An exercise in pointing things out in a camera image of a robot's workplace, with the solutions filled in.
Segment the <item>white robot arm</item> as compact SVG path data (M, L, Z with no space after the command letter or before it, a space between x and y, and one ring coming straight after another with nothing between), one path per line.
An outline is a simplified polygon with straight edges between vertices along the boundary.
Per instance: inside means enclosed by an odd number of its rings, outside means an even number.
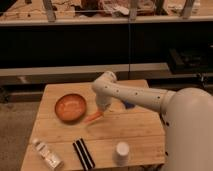
M92 89L102 111L114 97L162 116L166 152L162 171L213 171L213 95L199 88L171 91L121 85L111 71L99 76Z

